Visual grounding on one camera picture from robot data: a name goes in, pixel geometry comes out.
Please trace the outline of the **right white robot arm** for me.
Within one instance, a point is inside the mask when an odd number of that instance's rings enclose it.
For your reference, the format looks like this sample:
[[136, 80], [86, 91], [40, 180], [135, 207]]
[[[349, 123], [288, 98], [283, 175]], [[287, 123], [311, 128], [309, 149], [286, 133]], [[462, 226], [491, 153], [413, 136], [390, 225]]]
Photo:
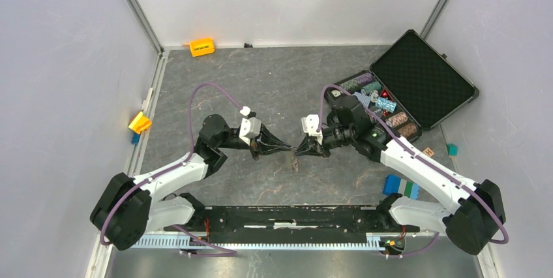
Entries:
[[478, 183], [448, 169], [390, 128], [353, 95], [340, 97], [331, 108], [336, 121], [323, 127], [321, 114], [302, 117], [306, 134], [298, 155], [329, 157], [330, 150], [352, 146], [367, 159], [401, 173], [431, 194], [435, 202], [389, 195], [379, 205], [378, 226], [393, 231], [400, 225], [444, 233], [470, 255], [489, 244], [506, 244], [509, 235], [500, 188], [489, 179]]

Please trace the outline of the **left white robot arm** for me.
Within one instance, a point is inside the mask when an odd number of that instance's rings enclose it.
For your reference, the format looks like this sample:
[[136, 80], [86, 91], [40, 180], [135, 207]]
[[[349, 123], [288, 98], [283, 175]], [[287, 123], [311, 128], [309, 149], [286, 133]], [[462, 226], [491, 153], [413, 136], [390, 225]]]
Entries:
[[194, 147], [180, 159], [146, 174], [130, 177], [119, 173], [111, 178], [90, 216], [100, 231], [101, 244], [124, 251], [145, 233], [167, 226], [200, 229], [205, 222], [201, 209], [185, 197], [165, 197], [219, 171], [227, 160], [224, 149], [247, 150], [257, 160], [292, 147], [255, 116], [244, 118], [237, 128], [231, 128], [218, 114], [207, 116]]

